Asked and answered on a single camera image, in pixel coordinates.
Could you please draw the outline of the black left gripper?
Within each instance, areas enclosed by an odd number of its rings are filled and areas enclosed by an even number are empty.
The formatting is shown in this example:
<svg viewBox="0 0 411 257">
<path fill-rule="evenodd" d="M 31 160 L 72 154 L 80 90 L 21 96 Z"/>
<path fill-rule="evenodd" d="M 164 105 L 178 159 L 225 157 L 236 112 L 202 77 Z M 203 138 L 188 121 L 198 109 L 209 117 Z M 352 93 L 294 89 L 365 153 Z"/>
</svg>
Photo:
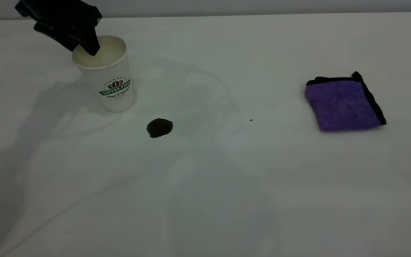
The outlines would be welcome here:
<svg viewBox="0 0 411 257">
<path fill-rule="evenodd" d="M 15 6 L 23 17 L 36 21 L 34 30 L 49 36 L 69 51 L 79 45 L 91 56 L 101 46 L 94 29 L 102 19 L 98 8 L 81 0 L 20 0 Z"/>
</svg>

